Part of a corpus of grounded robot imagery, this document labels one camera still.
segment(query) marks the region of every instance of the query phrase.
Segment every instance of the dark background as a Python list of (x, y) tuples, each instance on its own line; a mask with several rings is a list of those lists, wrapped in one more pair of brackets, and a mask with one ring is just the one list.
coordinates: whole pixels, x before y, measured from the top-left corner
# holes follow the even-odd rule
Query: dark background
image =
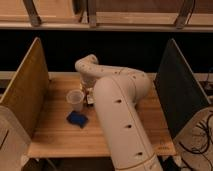
[(16, 70), (35, 37), (41, 38), (49, 71), (75, 71), (75, 61), (93, 53), (100, 64), (157, 72), (170, 38), (194, 72), (213, 67), (213, 33), (0, 30), (0, 70)]

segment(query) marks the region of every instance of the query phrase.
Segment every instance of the clear cup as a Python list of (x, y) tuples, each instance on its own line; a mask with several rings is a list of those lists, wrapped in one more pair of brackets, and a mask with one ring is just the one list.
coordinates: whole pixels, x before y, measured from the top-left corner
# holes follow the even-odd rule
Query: clear cup
[(83, 109), (84, 93), (79, 89), (70, 90), (67, 93), (66, 100), (72, 105), (74, 111), (80, 112)]

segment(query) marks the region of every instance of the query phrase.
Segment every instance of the dark panel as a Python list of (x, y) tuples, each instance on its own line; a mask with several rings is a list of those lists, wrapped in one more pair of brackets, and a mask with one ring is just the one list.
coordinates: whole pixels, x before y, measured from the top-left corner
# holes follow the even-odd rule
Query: dark panel
[(173, 39), (166, 46), (155, 85), (172, 138), (196, 112), (210, 105)]
[(77, 59), (94, 53), (101, 64), (157, 72), (172, 37), (195, 72), (207, 72), (213, 65), (212, 33), (0, 30), (0, 70), (16, 70), (36, 36), (50, 71), (74, 71)]

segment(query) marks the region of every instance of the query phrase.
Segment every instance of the wooden table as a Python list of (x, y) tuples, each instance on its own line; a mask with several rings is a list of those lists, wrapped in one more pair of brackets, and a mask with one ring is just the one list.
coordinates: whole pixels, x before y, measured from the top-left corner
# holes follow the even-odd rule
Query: wooden table
[[(40, 118), (28, 150), (31, 158), (110, 156), (93, 107), (82, 111), (89, 122), (81, 129), (68, 123), (72, 111), (66, 102), (69, 90), (79, 88), (79, 76), (52, 78)], [(175, 155), (166, 120), (154, 85), (149, 95), (137, 105), (137, 111), (157, 155)]]

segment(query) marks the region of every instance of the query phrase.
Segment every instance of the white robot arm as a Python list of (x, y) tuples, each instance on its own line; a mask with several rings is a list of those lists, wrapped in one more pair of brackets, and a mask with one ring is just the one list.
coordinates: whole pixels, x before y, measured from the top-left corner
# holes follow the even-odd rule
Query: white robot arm
[(135, 110), (150, 89), (147, 75), (131, 68), (98, 65), (94, 55), (78, 60), (75, 68), (86, 88), (94, 86), (95, 110), (115, 170), (162, 171)]

